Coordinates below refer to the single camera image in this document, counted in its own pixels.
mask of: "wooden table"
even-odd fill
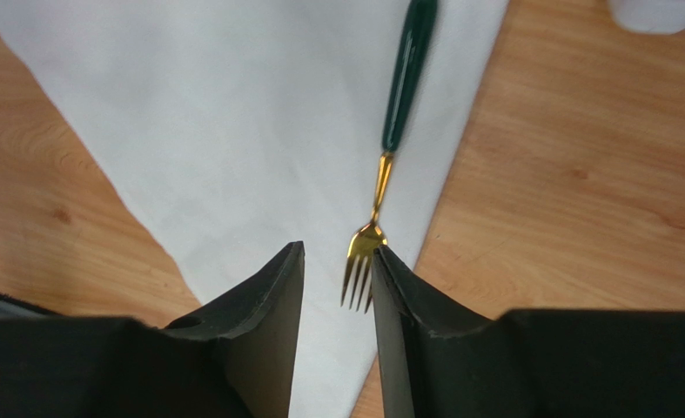
[[[417,273],[489,317],[685,309],[685,31],[512,0]],[[156,326],[198,306],[1,40],[0,291]],[[382,416],[377,366],[353,416]]]

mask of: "fork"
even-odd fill
[[[437,0],[412,0],[406,12],[404,28],[401,32],[399,53],[396,56],[396,66],[393,70],[391,93],[388,98],[386,110],[386,122],[383,127],[383,154],[380,156],[378,181],[375,186],[375,199],[371,220],[367,225],[360,228],[350,241],[347,250],[347,266],[345,269],[345,281],[342,284],[341,306],[345,305],[345,296],[350,282],[353,283],[350,292],[350,309],[353,309],[355,292],[360,281],[358,305],[363,300],[366,289],[367,302],[365,313],[373,300],[373,290],[370,289],[370,271],[373,263],[373,250],[380,245],[388,244],[386,235],[378,225],[380,207],[386,193],[386,185],[393,167],[393,155],[399,148],[399,143],[404,134],[406,118],[412,109],[414,93],[420,74],[425,63],[427,47],[433,34],[435,16],[437,14]]]

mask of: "fork tines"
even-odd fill
[[[347,267],[345,269],[345,282],[342,285],[342,300],[340,305],[345,305],[345,296],[347,293],[347,285],[350,284],[350,280],[353,280],[353,288],[350,292],[350,309],[353,309],[353,303],[355,301],[355,291],[358,288],[358,282],[360,281],[360,291],[358,295],[358,304],[355,307],[355,311],[360,310],[360,303],[363,297],[366,295],[367,291],[367,302],[365,313],[368,312],[368,308],[371,306],[371,300],[373,300],[373,290],[370,287],[370,276],[371,276],[371,262],[373,261],[373,255],[356,255],[354,257],[347,257]]]

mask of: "white cup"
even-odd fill
[[[625,30],[672,34],[685,28],[685,0],[608,0],[615,22]]]

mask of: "dark green handle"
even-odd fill
[[[425,65],[436,14],[437,0],[412,0],[406,12],[393,71],[391,96],[388,98],[386,125],[383,127],[385,152],[395,152],[404,135],[406,118],[412,109],[414,93]]]

